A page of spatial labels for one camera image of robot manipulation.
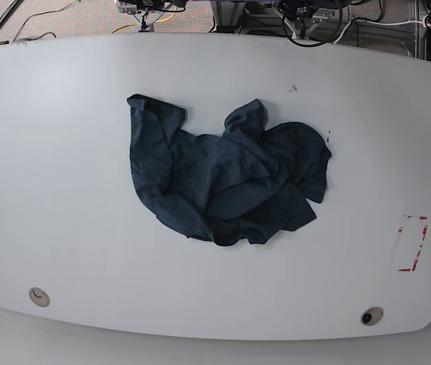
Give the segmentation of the aluminium frame rail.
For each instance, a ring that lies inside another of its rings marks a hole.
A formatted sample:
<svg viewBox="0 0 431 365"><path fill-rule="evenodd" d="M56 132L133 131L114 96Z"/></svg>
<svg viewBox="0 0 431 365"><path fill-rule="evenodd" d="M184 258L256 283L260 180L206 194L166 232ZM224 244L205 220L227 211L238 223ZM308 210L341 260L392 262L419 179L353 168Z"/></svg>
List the aluminium frame rail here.
<svg viewBox="0 0 431 365"><path fill-rule="evenodd" d="M269 37L284 37L289 34L301 43L327 41L333 44L352 43L355 46L374 40L415 46L421 38L420 25L412 21L387 24L354 18L338 21L323 15L294 23L278 16L246 15L241 21L239 33Z"/></svg>

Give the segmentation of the red tape rectangle marking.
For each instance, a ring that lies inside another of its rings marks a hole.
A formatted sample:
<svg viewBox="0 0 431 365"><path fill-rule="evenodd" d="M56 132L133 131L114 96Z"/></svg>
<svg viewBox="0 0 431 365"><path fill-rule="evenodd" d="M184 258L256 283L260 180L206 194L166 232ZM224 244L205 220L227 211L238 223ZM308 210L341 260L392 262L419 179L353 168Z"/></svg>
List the red tape rectangle marking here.
<svg viewBox="0 0 431 365"><path fill-rule="evenodd" d="M398 229L394 266L399 272L416 270L426 239L427 216L405 215Z"/></svg>

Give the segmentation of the table grommet hole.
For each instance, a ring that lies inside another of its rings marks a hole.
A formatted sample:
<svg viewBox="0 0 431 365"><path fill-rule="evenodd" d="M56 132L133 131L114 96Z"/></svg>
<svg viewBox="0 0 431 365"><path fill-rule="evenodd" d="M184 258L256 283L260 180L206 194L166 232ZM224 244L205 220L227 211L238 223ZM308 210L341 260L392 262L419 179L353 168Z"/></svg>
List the table grommet hole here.
<svg viewBox="0 0 431 365"><path fill-rule="evenodd" d="M38 287L32 287L29 289L28 294L29 298L35 305L42 308L46 308L50 305L50 298L44 290Z"/></svg>
<svg viewBox="0 0 431 365"><path fill-rule="evenodd" d="M368 308L368 310L362 314L362 316L360 317L360 322L364 326L374 326L381 321L383 315L383 308L379 306L374 306Z"/></svg>

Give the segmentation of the dark blue t-shirt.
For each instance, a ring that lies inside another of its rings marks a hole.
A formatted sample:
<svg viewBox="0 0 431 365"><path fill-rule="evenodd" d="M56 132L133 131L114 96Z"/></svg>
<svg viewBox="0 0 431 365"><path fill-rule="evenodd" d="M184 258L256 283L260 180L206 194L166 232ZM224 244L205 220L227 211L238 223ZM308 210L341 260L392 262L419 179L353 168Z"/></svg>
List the dark blue t-shirt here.
<svg viewBox="0 0 431 365"><path fill-rule="evenodd" d="M331 159L315 129L267 129L267 110L253 100L228 115L221 135L193 135L182 107L140 94L127 102L133 185L168 228L218 246L263 245L315 220Z"/></svg>

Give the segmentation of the left table grommet hole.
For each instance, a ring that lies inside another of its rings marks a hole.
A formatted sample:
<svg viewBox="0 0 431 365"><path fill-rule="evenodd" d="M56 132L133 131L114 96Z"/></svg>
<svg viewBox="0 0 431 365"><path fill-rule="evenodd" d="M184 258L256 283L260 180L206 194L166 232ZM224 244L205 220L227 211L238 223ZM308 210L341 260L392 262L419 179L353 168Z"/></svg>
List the left table grommet hole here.
<svg viewBox="0 0 431 365"><path fill-rule="evenodd" d="M35 305L42 308L46 308L50 305L50 298L44 290L38 287L32 287L29 289L28 294L29 298Z"/></svg>

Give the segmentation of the right table grommet hole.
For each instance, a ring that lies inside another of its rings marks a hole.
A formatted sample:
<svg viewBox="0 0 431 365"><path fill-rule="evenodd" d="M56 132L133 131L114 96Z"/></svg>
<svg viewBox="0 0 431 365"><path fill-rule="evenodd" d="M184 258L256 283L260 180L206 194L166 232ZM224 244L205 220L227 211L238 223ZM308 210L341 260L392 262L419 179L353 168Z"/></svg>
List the right table grommet hole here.
<svg viewBox="0 0 431 365"><path fill-rule="evenodd" d="M374 306L368 308L368 310L362 314L362 316L360 317L360 322L364 326L374 326L381 321L383 315L383 308L379 306Z"/></svg>

